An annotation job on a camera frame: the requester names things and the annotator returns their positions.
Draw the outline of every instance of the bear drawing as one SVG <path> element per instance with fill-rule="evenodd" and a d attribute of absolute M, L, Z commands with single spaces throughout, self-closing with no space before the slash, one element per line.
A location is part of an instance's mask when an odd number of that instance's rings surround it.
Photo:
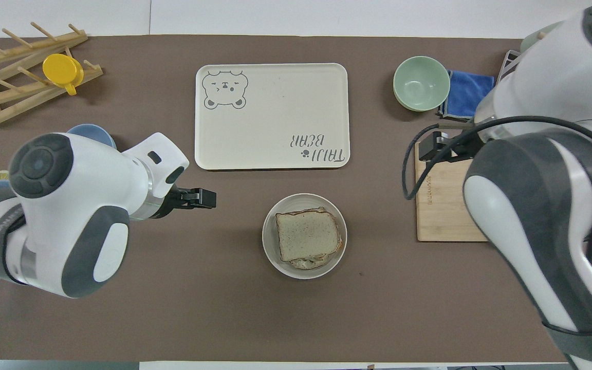
<path fill-rule="evenodd" d="M 205 107 L 214 109 L 219 105 L 232 105 L 241 109 L 246 105 L 244 93 L 248 87 L 248 78 L 243 71 L 237 75 L 231 71 L 220 71 L 215 75 L 208 72 L 202 79 L 205 88 Z"/>

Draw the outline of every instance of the blue towel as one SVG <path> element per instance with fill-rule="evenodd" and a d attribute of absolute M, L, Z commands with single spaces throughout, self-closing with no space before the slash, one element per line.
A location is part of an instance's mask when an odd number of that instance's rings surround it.
<path fill-rule="evenodd" d="M 451 87 L 438 113 L 442 118 L 471 119 L 474 117 L 476 107 L 495 85 L 495 78 L 458 70 L 447 70 L 447 72 L 449 72 Z"/>

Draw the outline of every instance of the yellow mug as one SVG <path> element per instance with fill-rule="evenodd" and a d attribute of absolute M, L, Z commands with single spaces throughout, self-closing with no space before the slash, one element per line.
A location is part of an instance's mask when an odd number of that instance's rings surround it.
<path fill-rule="evenodd" d="M 65 54 L 51 54 L 43 62 L 43 73 L 54 85 L 76 95 L 76 86 L 84 81 L 84 69 L 74 58 Z"/>

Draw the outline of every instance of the lemon slice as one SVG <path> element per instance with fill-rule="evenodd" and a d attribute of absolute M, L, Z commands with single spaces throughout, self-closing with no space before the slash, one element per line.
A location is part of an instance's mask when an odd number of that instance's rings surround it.
<path fill-rule="evenodd" d="M 0 180 L 8 180 L 8 171 L 6 170 L 1 170 L 0 171 Z"/>

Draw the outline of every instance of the table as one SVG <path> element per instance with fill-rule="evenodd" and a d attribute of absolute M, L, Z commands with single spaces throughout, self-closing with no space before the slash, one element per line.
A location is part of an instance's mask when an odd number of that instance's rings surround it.
<path fill-rule="evenodd" d="M 69 300 L 0 283 L 0 359 L 85 361 L 564 361 L 519 283 L 488 244 L 416 241 L 402 155 L 437 119 L 393 98 L 392 73 L 427 54 L 495 75 L 519 40 L 144 35 L 72 50 L 105 74 L 0 124 L 0 169 L 24 142 L 91 122 L 124 150 L 160 131 L 193 159 L 195 73 L 207 64 L 336 62 L 348 72 L 351 156 L 317 171 L 208 172 L 180 187 L 218 193 L 212 210 L 131 226 L 117 276 Z M 319 194 L 343 213 L 346 254 L 296 281 L 261 244 L 282 197 Z"/>

